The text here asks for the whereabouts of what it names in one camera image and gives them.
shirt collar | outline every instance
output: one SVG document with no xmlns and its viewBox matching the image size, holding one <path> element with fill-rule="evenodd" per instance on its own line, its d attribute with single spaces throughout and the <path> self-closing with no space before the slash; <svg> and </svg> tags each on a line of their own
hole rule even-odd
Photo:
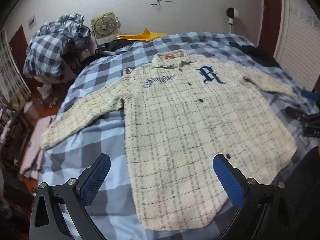
<svg viewBox="0 0 320 240">
<path fill-rule="evenodd" d="M 183 49 L 156 54 L 151 62 L 151 68 L 180 67 L 183 63 L 191 62 L 188 54 Z"/>
</svg>

shirt sleeve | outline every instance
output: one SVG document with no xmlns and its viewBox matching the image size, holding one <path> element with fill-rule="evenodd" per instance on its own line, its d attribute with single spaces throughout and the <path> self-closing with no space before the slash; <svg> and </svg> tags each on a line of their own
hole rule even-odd
<svg viewBox="0 0 320 240">
<path fill-rule="evenodd" d="M 297 98 L 297 95 L 292 91 L 292 87 L 282 83 L 279 79 L 275 79 L 262 71 L 254 70 L 241 64 L 237 64 L 237 69 L 243 78 L 243 85 L 249 81 L 260 87 L 263 91 L 283 93 L 289 97 Z"/>
<path fill-rule="evenodd" d="M 41 149 L 47 150 L 68 136 L 80 131 L 99 116 L 123 107 L 124 98 L 130 95 L 130 77 L 124 75 L 118 81 L 87 94 L 53 121 L 42 134 Z"/>
</svg>

cream plaid jacket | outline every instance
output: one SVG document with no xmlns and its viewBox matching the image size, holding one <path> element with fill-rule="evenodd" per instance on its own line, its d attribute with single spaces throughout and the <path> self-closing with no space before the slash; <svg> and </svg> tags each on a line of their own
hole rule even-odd
<svg viewBox="0 0 320 240">
<path fill-rule="evenodd" d="M 246 177 L 269 184 L 296 151 L 256 85 L 296 96 L 289 85 L 235 62 L 183 50 L 157 54 L 150 64 L 79 99 L 42 135 L 42 148 L 124 107 L 140 223 L 150 230 L 204 227 L 227 200 L 212 169 L 216 154 L 229 154 Z"/>
</svg>

blue object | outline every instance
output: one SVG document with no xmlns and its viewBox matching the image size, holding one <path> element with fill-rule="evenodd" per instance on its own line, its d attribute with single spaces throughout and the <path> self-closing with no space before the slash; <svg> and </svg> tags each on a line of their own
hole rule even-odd
<svg viewBox="0 0 320 240">
<path fill-rule="evenodd" d="M 301 95 L 304 98 L 308 98 L 308 99 L 313 100 L 313 101 L 318 101 L 318 99 L 319 99 L 319 96 L 317 95 L 317 93 L 310 92 L 310 91 L 307 91 L 307 90 L 301 90 Z"/>
<path fill-rule="evenodd" d="M 213 170 L 234 206 L 241 208 L 244 204 L 244 191 L 236 178 L 232 175 L 219 155 L 213 158 Z"/>
<path fill-rule="evenodd" d="M 104 155 L 97 165 L 96 169 L 89 175 L 87 181 L 80 189 L 81 205 L 83 207 L 92 204 L 96 194 L 98 193 L 104 179 L 111 168 L 111 160 L 109 155 Z"/>
</svg>

bed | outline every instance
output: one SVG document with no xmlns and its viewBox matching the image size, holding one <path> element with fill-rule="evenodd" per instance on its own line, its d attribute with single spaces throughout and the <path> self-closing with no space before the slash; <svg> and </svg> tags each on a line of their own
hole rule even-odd
<svg viewBox="0 0 320 240">
<path fill-rule="evenodd" d="M 187 54 L 215 57 L 223 62 L 232 60 L 264 71 L 291 85 L 293 91 L 300 94 L 301 88 L 284 70 L 257 64 L 251 57 L 230 46 L 230 42 L 253 45 L 246 38 L 235 34 L 192 32 L 168 35 L 148 43 L 136 42 L 126 46 L 119 50 L 122 54 L 100 58 L 80 73 L 70 87 L 57 118 L 70 109 L 79 98 L 118 80 L 123 73 L 129 73 L 135 67 L 151 62 L 156 53 L 177 49 L 183 49 Z M 285 95 L 263 91 L 261 93 L 297 143 L 297 152 L 287 167 L 277 175 L 278 180 L 285 181 L 305 154 L 317 146 L 317 141 L 303 137 L 300 123 L 287 117 L 284 109 L 292 106 L 301 108 L 306 113 L 314 113 L 317 112 L 317 108 L 315 103 L 300 95 L 298 99 L 292 99 Z M 39 183 L 45 181 L 49 185 L 58 185 L 64 184 L 70 178 L 77 178 L 101 153 L 110 156 L 112 168 L 92 205 L 86 207 L 86 211 L 106 239 L 218 239 L 236 212 L 236 208 L 227 201 L 212 223 L 205 228 L 177 231 L 145 230 L 138 221 L 132 198 L 124 149 L 123 110 L 104 114 L 85 129 L 46 151 Z M 62 212 L 74 239 L 81 239 L 64 206 Z"/>
</svg>

